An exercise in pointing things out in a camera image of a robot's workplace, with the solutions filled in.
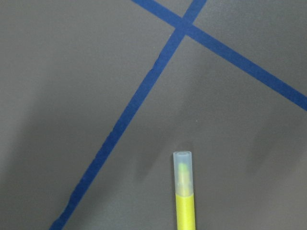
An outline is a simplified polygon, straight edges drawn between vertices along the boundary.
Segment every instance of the marker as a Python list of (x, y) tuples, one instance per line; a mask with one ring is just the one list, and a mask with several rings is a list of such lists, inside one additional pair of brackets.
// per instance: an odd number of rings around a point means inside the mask
[(174, 152), (177, 230), (195, 230), (192, 153)]

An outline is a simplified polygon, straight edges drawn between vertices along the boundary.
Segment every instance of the yellow highlighter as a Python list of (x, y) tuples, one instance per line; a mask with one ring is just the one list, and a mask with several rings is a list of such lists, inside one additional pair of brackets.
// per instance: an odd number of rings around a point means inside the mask
[(192, 153), (174, 152), (177, 230), (195, 230)]

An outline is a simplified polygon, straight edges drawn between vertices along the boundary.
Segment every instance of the gray floor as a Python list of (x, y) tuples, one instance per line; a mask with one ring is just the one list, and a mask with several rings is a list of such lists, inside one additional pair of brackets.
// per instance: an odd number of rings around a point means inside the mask
[[(307, 95), (306, 12), (208, 0), (194, 24)], [(2, 0), (0, 25), (0, 225), (48, 229), (174, 29), (129, 0)], [(185, 37), (65, 229), (175, 230), (176, 150), (197, 229), (306, 229), (306, 138), (306, 111)]]

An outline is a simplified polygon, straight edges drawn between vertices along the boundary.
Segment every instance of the highlighter cap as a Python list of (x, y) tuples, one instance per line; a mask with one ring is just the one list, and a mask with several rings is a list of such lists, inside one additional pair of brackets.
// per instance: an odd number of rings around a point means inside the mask
[(192, 153), (174, 152), (175, 193), (179, 196), (193, 195)]

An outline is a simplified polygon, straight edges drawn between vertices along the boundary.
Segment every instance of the blue tape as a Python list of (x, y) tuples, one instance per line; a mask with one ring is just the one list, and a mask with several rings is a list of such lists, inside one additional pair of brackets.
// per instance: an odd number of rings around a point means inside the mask
[(221, 56), (225, 60), (237, 66), (239, 69), (248, 73), (252, 77), (261, 81), (266, 86), (270, 87), (280, 95), (284, 96), (291, 102), (307, 111), (307, 97), (292, 88), (282, 80), (270, 74), (260, 66), (248, 60), (241, 54), (224, 45), (206, 32), (192, 25), (189, 21), (180, 18), (178, 15), (171, 12), (169, 9), (160, 5), (153, 0), (132, 0), (136, 4), (153, 13), (166, 23), (184, 32), (186, 35), (199, 42), (212, 52)]
[[(199, 12), (201, 11), (204, 4), (206, 3), (206, 1), (207, 0), (194, 0), (189, 6), (183, 18), (187, 22), (193, 22), (196, 19)], [(148, 95), (148, 93), (150, 92), (150, 90), (158, 80), (159, 76), (161, 75), (162, 71), (168, 64), (172, 55), (178, 48), (184, 36), (185, 34), (178, 29), (175, 29), (175, 31), (172, 33), (166, 45), (162, 49), (158, 59), (154, 63), (153, 68), (148, 72), (148, 74), (146, 75), (146, 77), (138, 87), (137, 91), (135, 92), (134, 96), (128, 103), (127, 107), (120, 116), (119, 120), (116, 122), (112, 132), (106, 138), (101, 149), (98, 151), (94, 160), (87, 168), (81, 180), (79, 181), (74, 191), (72, 192), (64, 211), (59, 216), (59, 218), (53, 222), (53, 224), (50, 227), (50, 230), (63, 229), (64, 225), (66, 224), (72, 213), (74, 212), (75, 208), (77, 207), (78, 203), (81, 201), (82, 197), (86, 193), (87, 189), (91, 185), (94, 178), (97, 176), (99, 170), (105, 163), (111, 151), (116, 146), (120, 137), (126, 130), (130, 121), (133, 119), (134, 115), (136, 114), (139, 107), (145, 100), (146, 96)]]

